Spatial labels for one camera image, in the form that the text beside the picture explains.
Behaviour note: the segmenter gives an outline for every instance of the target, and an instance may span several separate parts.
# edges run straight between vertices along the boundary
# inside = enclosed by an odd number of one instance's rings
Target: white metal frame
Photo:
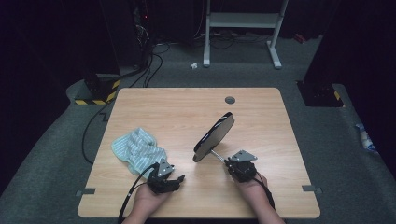
[[[206,28],[205,28],[205,48],[204,67],[210,66],[210,27],[246,27],[246,28],[273,28],[272,40],[267,41],[267,47],[276,69],[282,68],[277,56],[275,44],[279,30],[285,17],[286,7],[289,0],[283,0],[279,13],[227,13],[211,12],[210,0],[207,0],[206,7]]]

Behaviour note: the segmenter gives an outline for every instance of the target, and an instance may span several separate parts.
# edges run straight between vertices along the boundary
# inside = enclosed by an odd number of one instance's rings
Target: black cable
[[[155,76],[155,74],[157,74],[158,70],[160,70],[160,68],[163,66],[163,58],[158,54],[152,54],[152,55],[157,56],[161,60],[161,62],[160,62],[160,65],[158,65],[157,69],[153,72],[151,77],[148,79],[148,82],[146,83],[146,86],[145,86],[146,88],[149,86],[151,79]]]
[[[82,156],[84,157],[85,161],[87,161],[90,164],[93,164],[93,161],[90,161],[87,157],[87,155],[85,154],[85,147],[84,147],[84,142],[85,142],[85,136],[87,134],[88,128],[90,127],[93,119],[98,116],[98,114],[100,114],[106,107],[108,107],[109,105],[111,105],[114,102],[114,100],[110,103],[108,103],[107,105],[103,106],[98,112],[96,112],[96,114],[90,119],[90,121],[88,122],[87,126],[85,127],[84,130],[84,134],[82,135],[82,140],[81,140],[81,152],[82,152]]]
[[[151,63],[152,63],[152,60],[151,60],[151,62],[148,64],[148,66],[146,67],[145,72],[144,72],[137,80],[135,80],[134,83],[132,83],[132,84],[129,86],[129,88],[132,88],[132,87],[134,86],[134,84],[136,84],[136,83],[140,80],[140,78],[142,78],[147,72],[149,72],[149,68],[151,67]]]
[[[275,209],[275,202],[274,202],[274,198],[272,197],[271,191],[264,185],[264,181],[262,181],[262,175],[259,172],[257,172],[257,174],[259,174],[259,177],[260,177],[261,181],[256,179],[255,177],[253,177],[253,180],[255,180],[257,183],[259,183],[262,186],[262,188],[265,191],[265,194],[267,195],[268,202]]]
[[[162,54],[168,51],[171,48],[171,45],[168,42],[164,42],[162,44],[157,44],[155,47],[158,47],[160,45],[166,45],[168,48],[166,50],[160,51],[160,52],[153,52],[154,54]]]
[[[132,185],[132,187],[131,187],[131,189],[129,190],[129,192],[128,192],[128,194],[126,195],[126,197],[125,197],[125,200],[124,200],[124,202],[123,202],[123,204],[122,204],[122,207],[121,207],[121,210],[120,210],[120,214],[119,214],[119,224],[121,224],[122,223],[122,221],[123,221],[123,213],[124,213],[124,211],[125,211],[125,208],[126,208],[126,205],[128,204],[128,202],[129,202],[129,199],[131,198],[131,196],[132,196],[132,193],[134,192],[134,190],[137,188],[137,187],[139,187],[139,186],[141,186],[142,184],[140,184],[140,185],[136,185],[137,184],[137,182],[140,180],[140,178],[142,178],[142,176],[149,170],[149,169],[151,169],[151,168],[154,168],[155,166],[155,163],[154,164],[151,164],[148,168],[146,168],[146,170],[144,170],[143,172],[142,172],[142,174],[140,174],[138,177],[137,177],[137,179],[136,179],[136,181],[134,182],[134,184]]]

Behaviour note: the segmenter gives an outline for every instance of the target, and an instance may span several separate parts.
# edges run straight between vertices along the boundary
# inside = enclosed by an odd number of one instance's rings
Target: light blue cloth
[[[134,175],[140,175],[150,165],[166,160],[166,152],[163,148],[157,147],[155,138],[142,128],[127,133],[117,138],[111,148],[114,154],[121,161],[127,161],[128,169]]]

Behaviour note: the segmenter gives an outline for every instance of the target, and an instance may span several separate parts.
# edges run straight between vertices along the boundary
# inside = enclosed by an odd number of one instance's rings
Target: hand
[[[268,187],[267,179],[265,178],[265,176],[257,173],[254,178],[258,179],[259,181],[262,181],[264,186]],[[279,214],[270,205],[267,195],[265,194],[264,189],[259,183],[257,183],[255,180],[250,180],[248,182],[243,182],[243,183],[239,183],[235,179],[233,181],[235,182],[236,186],[239,188],[242,197],[247,201],[247,203],[253,209],[260,224],[285,223],[283,219],[279,216]]]
[[[147,184],[140,186],[134,196],[132,212],[122,224],[144,224],[146,219],[169,198],[172,192],[155,194]]]

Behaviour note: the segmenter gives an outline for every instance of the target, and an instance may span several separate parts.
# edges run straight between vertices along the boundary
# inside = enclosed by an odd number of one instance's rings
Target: wooden table
[[[228,96],[234,104],[225,102]],[[186,175],[180,189],[152,217],[255,217],[221,161],[210,154],[192,161],[197,142],[227,112],[233,113],[235,123],[215,151],[223,158],[240,149],[257,156],[255,166],[267,177],[281,217],[318,217],[315,193],[303,191],[302,186],[311,183],[282,97],[274,88],[120,90],[86,186],[95,193],[82,196],[78,214],[118,216],[137,176],[113,154],[111,143],[141,127],[175,165],[169,179]],[[130,213],[133,197],[124,215]]]

